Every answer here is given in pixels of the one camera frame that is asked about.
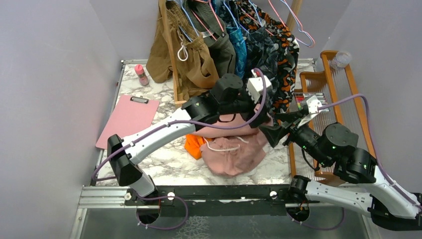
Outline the pink shorts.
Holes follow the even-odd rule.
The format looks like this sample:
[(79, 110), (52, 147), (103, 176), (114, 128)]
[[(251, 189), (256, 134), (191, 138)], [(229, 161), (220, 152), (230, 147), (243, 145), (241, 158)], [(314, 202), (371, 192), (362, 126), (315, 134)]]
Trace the pink shorts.
[(234, 177), (252, 172), (264, 159), (265, 135), (246, 125), (237, 129), (204, 127), (192, 135), (206, 138), (201, 160), (215, 175)]

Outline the pink wire hanger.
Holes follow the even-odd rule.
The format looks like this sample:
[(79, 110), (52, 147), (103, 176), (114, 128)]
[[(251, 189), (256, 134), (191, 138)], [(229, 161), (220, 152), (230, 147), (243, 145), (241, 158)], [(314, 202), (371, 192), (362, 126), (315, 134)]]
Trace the pink wire hanger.
[(297, 41), (299, 43), (301, 43), (302, 45), (308, 47), (308, 48), (313, 48), (316, 44), (314, 38), (307, 32), (304, 30), (303, 24), (301, 23), (300, 19), (298, 18), (298, 14), (301, 10), (303, 1), (302, 0), (293, 0), (292, 4), (288, 4), (285, 0), (281, 0), (280, 1), (282, 4), (284, 4), (287, 9), (289, 10), (289, 16), (288, 19), (286, 21), (283, 21), (281, 16), (279, 15), (278, 11), (276, 10), (276, 8), (274, 7), (273, 3), (268, 0), (268, 4), (270, 5), (271, 9), (273, 10), (273, 12), (275, 13), (275, 15), (277, 16), (278, 20), (282, 23), (282, 25), (284, 27), (287, 27), (291, 32), (293, 32), (294, 27), (297, 26), (298, 27), (298, 31), (302, 34), (304, 34), (309, 42), (303, 42), (302, 40), (297, 38)]

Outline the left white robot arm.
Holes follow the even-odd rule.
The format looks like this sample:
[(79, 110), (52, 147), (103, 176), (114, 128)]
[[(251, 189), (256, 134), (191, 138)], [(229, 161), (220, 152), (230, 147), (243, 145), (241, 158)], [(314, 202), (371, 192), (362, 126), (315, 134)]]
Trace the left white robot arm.
[(120, 187), (134, 189), (144, 204), (156, 200), (156, 187), (138, 164), (162, 146), (204, 127), (232, 130), (249, 125), (256, 128), (268, 119), (264, 111), (272, 84), (259, 69), (244, 82), (226, 73), (214, 87), (190, 98), (167, 118), (138, 133), (107, 140), (107, 161)]

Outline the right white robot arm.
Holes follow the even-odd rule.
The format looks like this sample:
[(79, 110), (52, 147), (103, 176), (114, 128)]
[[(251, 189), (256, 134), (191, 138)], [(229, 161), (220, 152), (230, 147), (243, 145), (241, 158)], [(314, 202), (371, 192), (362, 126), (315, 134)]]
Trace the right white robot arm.
[(421, 230), (421, 194), (400, 194), (382, 175), (376, 158), (357, 146), (357, 134), (338, 122), (317, 134), (307, 124), (300, 125), (305, 118), (304, 111), (281, 114), (281, 118), (281, 125), (260, 126), (271, 146), (276, 146), (285, 137), (285, 145), (297, 144), (319, 166), (333, 166), (335, 176), (362, 188), (355, 192), (296, 175), (287, 189), (292, 202), (330, 203), (368, 217), (377, 226), (391, 231)]

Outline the dark leaf print shorts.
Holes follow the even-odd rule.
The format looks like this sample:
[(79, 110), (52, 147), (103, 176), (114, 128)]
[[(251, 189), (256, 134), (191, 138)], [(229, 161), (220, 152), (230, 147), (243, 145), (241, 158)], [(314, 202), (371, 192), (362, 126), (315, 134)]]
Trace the dark leaf print shorts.
[(273, 42), (264, 19), (258, 16), (258, 7), (251, 5), (247, 0), (233, 1), (229, 6), (240, 26), (246, 44), (243, 81), (246, 82), (252, 76), (252, 69), (258, 68), (275, 88), (279, 85), (277, 77), (279, 46)]

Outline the blue patterned hanging shorts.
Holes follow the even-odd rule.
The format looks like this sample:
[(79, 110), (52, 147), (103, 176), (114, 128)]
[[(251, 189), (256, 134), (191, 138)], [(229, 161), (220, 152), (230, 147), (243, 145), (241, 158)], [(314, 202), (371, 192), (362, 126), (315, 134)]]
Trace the blue patterned hanging shorts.
[(229, 40), (234, 47), (235, 58), (235, 74), (241, 79), (244, 77), (246, 67), (246, 43), (243, 38), (241, 26), (236, 20), (233, 8), (228, 0), (220, 0), (217, 4), (217, 14), (224, 21)]

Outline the orange camo hanging shorts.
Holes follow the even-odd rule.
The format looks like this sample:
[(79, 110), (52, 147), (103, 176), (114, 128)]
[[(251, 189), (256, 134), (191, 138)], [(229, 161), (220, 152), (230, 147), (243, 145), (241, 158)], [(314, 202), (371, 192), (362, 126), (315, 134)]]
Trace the orange camo hanging shorts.
[(259, 7), (258, 16), (264, 19), (266, 29), (272, 35), (273, 42), (279, 46), (277, 60), (279, 85), (275, 88), (272, 87), (272, 91), (269, 93), (268, 109), (272, 114), (285, 113), (293, 100), (300, 46), (287, 27), (284, 27), (280, 21), (274, 20)]

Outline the dark green hanging shorts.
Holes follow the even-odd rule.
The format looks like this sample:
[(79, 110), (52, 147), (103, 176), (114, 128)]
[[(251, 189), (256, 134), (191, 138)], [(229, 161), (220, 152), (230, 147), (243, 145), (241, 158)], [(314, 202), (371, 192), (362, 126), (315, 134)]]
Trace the dark green hanging shorts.
[(183, 7), (209, 49), (218, 75), (235, 72), (236, 53), (223, 20), (216, 15), (208, 0), (185, 0)]

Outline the coloured marker set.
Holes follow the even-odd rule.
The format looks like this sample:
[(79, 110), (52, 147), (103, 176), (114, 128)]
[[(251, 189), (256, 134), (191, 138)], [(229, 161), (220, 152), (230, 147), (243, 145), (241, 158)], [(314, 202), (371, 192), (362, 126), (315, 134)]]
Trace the coloured marker set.
[(324, 93), (294, 93), (298, 110), (302, 109), (301, 102), (312, 96), (316, 96), (323, 106), (328, 105), (328, 101)]

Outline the clear plastic cup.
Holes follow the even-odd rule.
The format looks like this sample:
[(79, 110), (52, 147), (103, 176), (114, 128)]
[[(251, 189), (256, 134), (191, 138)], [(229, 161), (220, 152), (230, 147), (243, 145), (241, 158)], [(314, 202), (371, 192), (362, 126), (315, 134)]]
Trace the clear plastic cup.
[(332, 69), (339, 71), (344, 69), (352, 60), (352, 55), (348, 51), (338, 51), (330, 62)]

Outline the pink bottle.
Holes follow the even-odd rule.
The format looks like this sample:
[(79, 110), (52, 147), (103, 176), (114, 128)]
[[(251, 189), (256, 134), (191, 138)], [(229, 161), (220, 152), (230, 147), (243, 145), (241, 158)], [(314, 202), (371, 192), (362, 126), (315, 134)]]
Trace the pink bottle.
[(137, 64), (137, 65), (134, 67), (134, 70), (135, 70), (135, 73), (136, 73), (136, 74), (137, 74), (137, 76), (138, 76), (139, 83), (140, 83), (142, 86), (146, 86), (146, 85), (148, 85), (148, 84), (149, 84), (149, 79), (148, 79), (148, 77), (146, 76), (146, 73), (145, 73), (144, 67), (143, 67), (141, 64)]

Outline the pink clipboard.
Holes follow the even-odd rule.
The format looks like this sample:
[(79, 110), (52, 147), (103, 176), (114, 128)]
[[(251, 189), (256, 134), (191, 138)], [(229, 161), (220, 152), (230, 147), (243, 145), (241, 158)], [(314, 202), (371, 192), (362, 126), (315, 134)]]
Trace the pink clipboard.
[(159, 105), (157, 100), (131, 95), (120, 96), (95, 147), (107, 149), (107, 140), (112, 135), (123, 138), (150, 127)]

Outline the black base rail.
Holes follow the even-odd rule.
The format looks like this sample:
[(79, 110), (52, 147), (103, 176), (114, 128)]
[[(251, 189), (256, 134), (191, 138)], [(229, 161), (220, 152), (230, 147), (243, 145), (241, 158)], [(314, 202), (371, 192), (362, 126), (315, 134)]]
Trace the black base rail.
[(299, 207), (305, 198), (294, 196), (288, 184), (223, 186), (157, 186), (141, 197), (133, 189), (131, 202), (141, 215), (285, 216), (287, 207)]

